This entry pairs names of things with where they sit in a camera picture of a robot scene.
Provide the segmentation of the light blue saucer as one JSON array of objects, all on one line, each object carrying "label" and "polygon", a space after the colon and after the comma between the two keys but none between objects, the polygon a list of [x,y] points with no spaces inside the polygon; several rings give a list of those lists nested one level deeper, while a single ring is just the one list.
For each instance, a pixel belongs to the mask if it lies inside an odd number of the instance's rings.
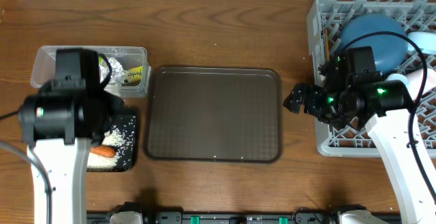
[{"label": "light blue saucer", "polygon": [[411,32],[407,37],[413,41],[424,54],[435,54],[436,34],[429,32]]}]

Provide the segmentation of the pile of white rice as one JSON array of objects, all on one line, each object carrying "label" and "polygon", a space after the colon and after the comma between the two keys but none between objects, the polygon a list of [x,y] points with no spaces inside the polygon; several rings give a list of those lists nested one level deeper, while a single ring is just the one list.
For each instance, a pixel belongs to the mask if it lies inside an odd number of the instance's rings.
[{"label": "pile of white rice", "polygon": [[106,133],[102,145],[116,151],[113,158],[89,154],[88,172],[125,172],[133,166],[136,145],[136,124],[134,120],[118,121],[112,131]]}]

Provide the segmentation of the orange carrot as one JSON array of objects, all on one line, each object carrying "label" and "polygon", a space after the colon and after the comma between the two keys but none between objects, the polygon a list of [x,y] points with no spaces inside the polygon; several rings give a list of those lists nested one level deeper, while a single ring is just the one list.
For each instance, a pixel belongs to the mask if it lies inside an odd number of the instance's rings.
[{"label": "orange carrot", "polygon": [[105,158],[113,158],[116,155],[116,151],[115,149],[109,147],[109,146],[92,146],[91,153],[98,155],[100,157],[105,157]]}]

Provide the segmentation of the dark blue plate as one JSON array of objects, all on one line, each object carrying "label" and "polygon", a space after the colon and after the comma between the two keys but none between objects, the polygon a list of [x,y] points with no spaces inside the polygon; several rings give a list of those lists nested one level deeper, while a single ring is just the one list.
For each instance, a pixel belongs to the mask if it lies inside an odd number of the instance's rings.
[{"label": "dark blue plate", "polygon": [[[406,36],[403,27],[395,19],[383,14],[365,14],[349,21],[344,26],[339,36],[341,43],[335,54],[339,54],[350,41],[362,35],[380,31],[389,31]],[[359,40],[349,48],[366,46],[370,46],[373,50],[377,71],[387,74],[394,71],[405,60],[408,43],[404,39],[393,35],[375,35]]]}]

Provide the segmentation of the foil snack wrapper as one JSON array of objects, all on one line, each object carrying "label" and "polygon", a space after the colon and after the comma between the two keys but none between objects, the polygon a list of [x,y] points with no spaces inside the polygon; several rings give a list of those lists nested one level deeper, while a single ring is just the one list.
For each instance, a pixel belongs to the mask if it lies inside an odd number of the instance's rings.
[{"label": "foil snack wrapper", "polygon": [[135,65],[132,68],[127,68],[121,63],[121,58],[115,57],[99,57],[99,75],[100,82],[103,83],[107,79],[109,71],[112,70],[107,85],[121,86],[139,82],[142,79],[143,67]]}]

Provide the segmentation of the wooden chopstick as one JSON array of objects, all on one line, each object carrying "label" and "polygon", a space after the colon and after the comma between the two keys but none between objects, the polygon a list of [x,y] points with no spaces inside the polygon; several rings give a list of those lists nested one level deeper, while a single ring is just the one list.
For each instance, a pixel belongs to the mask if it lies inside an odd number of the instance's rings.
[{"label": "wooden chopstick", "polygon": [[328,28],[324,28],[324,41],[325,41],[326,62],[329,62],[330,61],[330,46],[329,46]]}]

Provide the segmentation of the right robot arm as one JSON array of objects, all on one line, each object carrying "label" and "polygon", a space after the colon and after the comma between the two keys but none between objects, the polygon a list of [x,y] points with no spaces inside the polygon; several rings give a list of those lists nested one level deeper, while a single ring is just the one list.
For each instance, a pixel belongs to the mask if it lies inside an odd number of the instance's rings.
[{"label": "right robot arm", "polygon": [[402,82],[375,82],[334,93],[300,83],[283,105],[330,125],[346,125],[357,117],[380,153],[401,222],[435,222],[435,166],[419,132],[415,101]]}]

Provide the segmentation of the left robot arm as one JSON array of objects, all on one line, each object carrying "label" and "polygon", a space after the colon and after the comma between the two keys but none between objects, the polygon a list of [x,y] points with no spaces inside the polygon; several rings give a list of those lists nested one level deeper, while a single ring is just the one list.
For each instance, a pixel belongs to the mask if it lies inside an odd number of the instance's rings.
[{"label": "left robot arm", "polygon": [[34,221],[86,223],[87,162],[101,144],[123,100],[104,90],[41,88],[18,118],[32,161]]}]

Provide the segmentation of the light blue cup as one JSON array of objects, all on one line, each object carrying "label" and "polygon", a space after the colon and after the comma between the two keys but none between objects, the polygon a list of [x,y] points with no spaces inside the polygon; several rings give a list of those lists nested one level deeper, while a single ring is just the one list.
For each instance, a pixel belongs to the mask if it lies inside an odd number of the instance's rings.
[{"label": "light blue cup", "polygon": [[394,74],[390,74],[390,75],[386,78],[386,81],[393,81],[393,80],[401,81],[405,86],[408,86],[408,85],[409,85],[409,80],[408,80],[407,77],[404,76],[403,74],[394,73]]}]

